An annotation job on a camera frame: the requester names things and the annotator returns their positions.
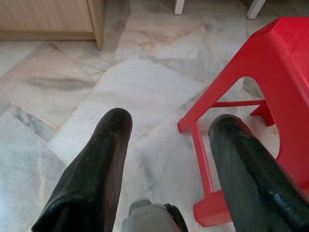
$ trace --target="wooden cabinet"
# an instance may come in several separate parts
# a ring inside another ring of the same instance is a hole
[[[97,40],[105,0],[0,0],[0,40]]]

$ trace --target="white furniture leg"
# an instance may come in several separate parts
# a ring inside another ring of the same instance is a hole
[[[247,12],[248,19],[255,19],[255,17],[259,13],[259,11],[262,8],[265,1],[266,0],[254,0],[253,1],[253,3],[251,4],[251,6],[250,6],[250,8]]]
[[[174,14],[182,15],[182,13],[183,13],[183,5],[184,5],[184,0],[176,0]]]

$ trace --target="gray plastic object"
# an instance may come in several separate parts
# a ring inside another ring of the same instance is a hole
[[[122,221],[122,232],[181,232],[163,204],[152,204],[148,198],[132,203],[128,218]]]

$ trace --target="floor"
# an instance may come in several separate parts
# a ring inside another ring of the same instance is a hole
[[[203,228],[193,204],[203,191],[190,133],[177,122],[207,89],[247,38],[282,15],[309,15],[306,0],[267,0],[247,20],[252,0],[108,2],[104,50],[94,42],[0,42],[0,231],[30,231],[66,166],[81,151],[99,119],[122,107],[133,117],[114,231],[129,204],[148,197],[171,203],[191,232],[232,232],[232,223]],[[223,101],[261,99],[246,77]],[[254,107],[210,110],[199,125],[220,189],[207,137],[219,114],[241,117],[276,156],[276,127],[267,128]]]

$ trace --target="red plastic stool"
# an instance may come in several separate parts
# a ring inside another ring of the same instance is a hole
[[[265,99],[217,102],[240,78],[250,76]],[[197,120],[211,107],[259,105],[251,115],[267,126],[276,123],[280,137],[278,163],[309,196],[309,17],[282,17],[252,35],[179,121],[190,129],[202,178],[204,199],[194,205],[203,226],[231,221],[222,191],[213,192]]]

